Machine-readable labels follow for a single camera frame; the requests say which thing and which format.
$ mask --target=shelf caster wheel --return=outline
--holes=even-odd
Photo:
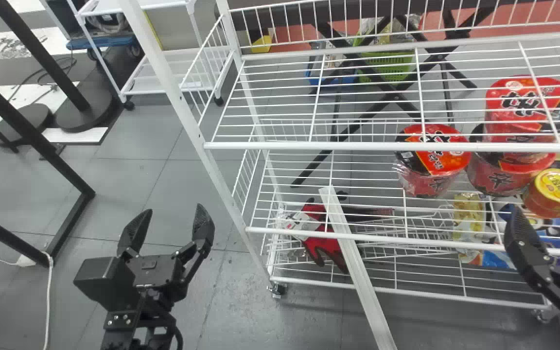
[[[89,59],[91,59],[91,60],[93,60],[93,61],[98,60],[98,58],[96,57],[96,54],[94,53],[94,50],[92,50],[91,47],[89,47],[89,48],[86,50],[86,53],[87,53],[87,56],[89,57]]]
[[[213,101],[215,102],[215,104],[216,104],[218,107],[221,107],[221,106],[224,105],[224,99],[223,99],[222,97],[220,97],[220,98],[213,97]]]
[[[133,109],[135,109],[135,104],[129,100],[125,101],[122,105],[127,111],[132,111]]]
[[[140,58],[142,55],[144,55],[144,51],[142,50],[142,46],[140,46],[138,43],[131,44],[131,45],[127,46],[126,47],[126,53],[131,58]]]
[[[280,299],[286,295],[286,284],[274,283],[274,286],[267,286],[267,290],[271,292],[273,299]]]
[[[547,324],[550,323],[550,319],[547,319],[546,317],[544,317],[544,314],[541,310],[533,310],[531,311],[531,314],[535,317],[535,319],[537,319],[538,322],[542,323],[542,324]]]

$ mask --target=snack bag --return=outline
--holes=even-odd
[[[487,224],[488,215],[485,211],[484,195],[477,193],[458,193],[455,195],[453,207],[453,240],[475,243],[498,243],[496,232]],[[478,249],[457,249],[462,263],[475,264],[483,267],[513,268],[513,264],[505,252],[492,252]]]

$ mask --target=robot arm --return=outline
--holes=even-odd
[[[544,242],[518,207],[507,222],[503,243],[524,281],[560,310],[560,266],[551,264]]]

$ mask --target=red noodle cup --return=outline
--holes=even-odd
[[[403,129],[397,142],[422,142],[422,126]],[[459,131],[442,124],[425,125],[426,142],[468,142]],[[471,159],[462,151],[397,151],[397,170],[403,188],[418,198],[433,198],[445,192]]]
[[[471,142],[480,142],[483,126],[473,130]],[[533,178],[549,168],[556,153],[542,153],[535,162],[520,162],[510,153],[475,152],[466,168],[468,180],[476,190],[493,197],[510,197],[522,193]]]
[[[560,81],[547,77],[539,77],[537,81],[542,87],[547,109],[560,133]],[[530,76],[520,75],[498,80],[487,90],[485,97],[489,109],[485,113],[485,133],[513,135],[485,135],[484,141],[554,142],[554,131],[535,88],[535,82]],[[525,133],[537,135],[519,135]]]

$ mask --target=white metal post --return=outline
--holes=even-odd
[[[201,50],[203,50],[204,47],[202,47],[202,44],[203,44],[202,36],[200,36],[200,31],[198,29],[198,23],[196,22],[196,17],[194,17],[194,15],[193,15],[194,14],[194,7],[195,7],[195,1],[188,2],[187,3],[187,14],[189,14],[189,21],[192,23],[193,34],[196,36],[196,41],[198,41],[198,46],[200,47]],[[211,84],[211,86],[215,86],[215,84],[216,84],[215,73],[211,69],[211,64],[209,64],[209,61],[207,60],[206,53],[203,52],[202,54],[204,54],[204,57],[202,57],[202,55],[200,55],[200,59],[202,60],[202,65],[204,66],[204,69],[207,71],[207,77],[209,79],[209,83]],[[220,90],[221,90],[221,87],[219,89],[217,89],[217,91],[215,91],[215,97],[216,98],[220,98],[222,96],[221,93],[220,93]]]
[[[224,33],[226,33],[226,39],[228,41],[228,44],[234,50],[233,62],[235,62],[236,71],[243,71],[242,70],[243,61],[242,61],[241,49],[239,47],[239,39],[237,38],[235,27],[233,26],[233,20],[231,14],[228,11],[227,0],[217,0],[217,7],[220,10],[220,13],[224,15],[224,17],[222,18],[222,24],[224,25]],[[256,106],[254,104],[254,99],[252,98],[252,93],[250,92],[249,82],[247,82],[247,76],[240,74],[238,79],[242,84],[243,93],[247,101],[247,107],[249,108],[249,112],[252,115],[252,121],[255,124],[255,131],[257,135],[256,138],[260,142],[265,142],[266,141],[265,134],[261,128],[261,121],[258,118],[258,112],[256,111]],[[269,159],[269,151],[267,149],[263,149],[263,155],[265,156],[265,159]],[[274,172],[271,162],[269,162],[269,168],[267,170],[269,171],[269,179],[271,179],[271,183],[273,184],[274,189],[276,190],[278,201],[281,202],[282,195],[280,194],[280,187],[278,186],[276,173]]]
[[[321,195],[321,201],[325,205],[325,211],[334,232],[351,234],[347,218],[345,218],[343,209],[340,208],[340,202],[336,196],[334,186],[320,188],[319,194]],[[343,252],[349,275],[351,275],[353,285],[356,288],[356,292],[358,292],[360,303],[362,303],[364,313],[367,315],[367,320],[373,331],[373,336],[375,336],[378,348],[380,350],[396,350],[395,339],[393,339],[393,335],[390,332],[386,316],[384,316],[382,311],[382,305],[377,299],[373,283],[371,283],[371,279],[368,277],[367,268],[364,266],[356,242],[351,239],[339,239],[338,245]]]
[[[82,31],[84,32],[84,35],[87,38],[87,41],[89,42],[90,46],[92,47],[92,51],[94,51],[94,54],[96,56],[96,60],[98,60],[98,62],[103,67],[103,70],[105,71],[105,75],[107,76],[107,79],[109,79],[109,82],[111,83],[111,85],[114,87],[114,90],[118,94],[118,98],[120,98],[120,102],[122,102],[124,104],[124,102],[126,102],[126,96],[124,96],[122,94],[122,92],[120,91],[120,89],[118,88],[118,84],[116,84],[116,80],[114,80],[114,77],[111,75],[111,72],[107,68],[107,64],[105,64],[105,61],[103,60],[103,55],[101,54],[101,51],[98,49],[98,47],[94,43],[94,40],[92,39],[91,35],[89,35],[89,31],[85,26],[85,18],[82,17],[79,14],[79,11],[77,11],[77,9],[75,7],[75,4],[73,4],[72,0],[66,0],[66,2],[69,3],[69,7],[70,7],[71,11],[73,11],[73,14],[75,15],[77,23],[79,24],[80,27],[82,27]]]
[[[142,7],[140,7],[140,3],[138,3],[138,0],[120,0],[120,5],[122,6],[122,11],[127,17],[127,20],[129,20],[129,24],[131,24],[131,28],[133,28],[133,31],[138,38],[138,42],[140,42],[140,45],[144,49],[148,61],[151,66],[153,66],[153,69],[157,74],[157,78],[165,88],[165,93],[174,107],[185,132],[189,136],[196,153],[198,153],[200,161],[204,165],[205,169],[207,169],[211,182],[215,185],[224,206],[226,206],[226,209],[228,210],[230,217],[233,219],[237,230],[242,235],[242,239],[247,247],[247,250],[254,258],[257,270],[262,273],[266,279],[269,279],[267,270],[260,259],[258,259],[258,255],[256,255],[253,244],[249,241],[249,239],[247,239],[245,221],[243,221],[241,212],[239,211],[235,200],[231,196],[231,191],[224,181],[222,173],[220,173],[220,168],[218,168],[210,151],[205,152],[205,139],[202,135],[202,131],[200,131],[198,122],[196,122],[191,109],[189,109],[189,106],[180,91],[180,88],[178,88],[178,84],[180,84],[180,82],[173,79],[170,66],[165,59],[157,40],[155,40],[151,26],[146,20],[146,16],[142,11]]]

